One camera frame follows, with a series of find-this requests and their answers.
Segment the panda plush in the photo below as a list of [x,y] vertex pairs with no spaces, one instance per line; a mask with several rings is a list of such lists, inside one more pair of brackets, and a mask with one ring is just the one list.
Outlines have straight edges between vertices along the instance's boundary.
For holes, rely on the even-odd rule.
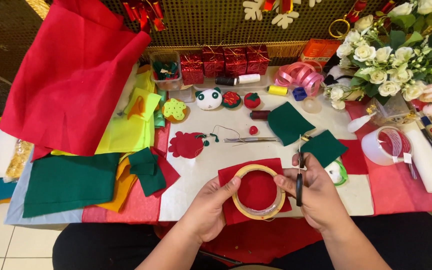
[[214,110],[223,102],[223,96],[218,87],[204,91],[196,91],[195,95],[196,105],[198,105],[201,110]]
[[[354,77],[356,71],[352,69],[340,68],[339,66],[333,66],[328,72],[324,79],[324,84],[327,88],[334,87],[336,85],[342,85],[345,87],[350,87],[351,79]],[[362,91],[354,91],[345,100],[355,101],[361,96]]]

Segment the pink curling ribbon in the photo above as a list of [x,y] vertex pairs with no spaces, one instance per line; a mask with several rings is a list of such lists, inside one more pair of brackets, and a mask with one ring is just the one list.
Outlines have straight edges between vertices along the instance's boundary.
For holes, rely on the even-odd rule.
[[316,72],[313,65],[315,63],[320,70],[323,69],[321,64],[315,60],[305,60],[302,62],[292,63],[279,68],[274,74],[274,84],[281,87],[296,85],[304,87],[308,96],[315,96],[318,93],[321,82],[325,79],[323,75]]

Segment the black pants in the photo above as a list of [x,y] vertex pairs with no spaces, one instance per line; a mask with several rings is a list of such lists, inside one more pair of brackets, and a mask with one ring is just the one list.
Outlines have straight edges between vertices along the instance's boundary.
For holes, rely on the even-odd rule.
[[[432,270],[432,216],[426,212],[353,217],[393,270]],[[133,270],[159,243],[151,225],[74,223],[53,247],[54,270]],[[274,259],[269,266],[284,270],[334,269],[323,241]],[[197,255],[191,269],[228,267]]]

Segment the small red pom pom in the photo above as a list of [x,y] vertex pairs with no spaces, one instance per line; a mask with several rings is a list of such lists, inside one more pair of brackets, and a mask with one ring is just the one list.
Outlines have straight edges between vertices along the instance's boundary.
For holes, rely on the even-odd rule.
[[249,128],[249,134],[251,134],[251,135],[255,135],[256,133],[258,133],[258,128],[255,127],[255,126],[251,126],[251,127]]

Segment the double-sided tape roll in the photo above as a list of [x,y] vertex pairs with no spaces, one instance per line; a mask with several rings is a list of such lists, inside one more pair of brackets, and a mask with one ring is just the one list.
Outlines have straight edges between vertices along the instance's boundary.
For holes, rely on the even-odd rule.
[[383,126],[366,134],[361,140],[361,148],[364,155],[378,165],[411,163],[411,140],[396,127]]
[[[249,164],[249,165],[246,165],[246,166],[242,167],[241,169],[239,169],[234,176],[239,176],[240,178],[243,178],[244,175],[246,175],[247,173],[252,172],[252,171],[264,171],[264,172],[272,175],[273,177],[277,175],[277,173],[274,170],[272,170],[271,168],[269,168],[267,166],[263,166],[260,164]],[[236,208],[243,215],[245,215],[246,217],[248,217],[250,219],[254,219],[254,220],[270,219],[270,218],[274,217],[274,215],[279,213],[279,211],[283,207],[284,200],[286,198],[285,191],[282,190],[278,186],[276,188],[277,188],[276,198],[274,199],[274,202],[269,207],[267,207],[266,209],[254,210],[254,209],[251,209],[251,208],[243,205],[241,203],[240,199],[238,198],[237,192],[235,194],[233,194],[234,205],[236,205]]]

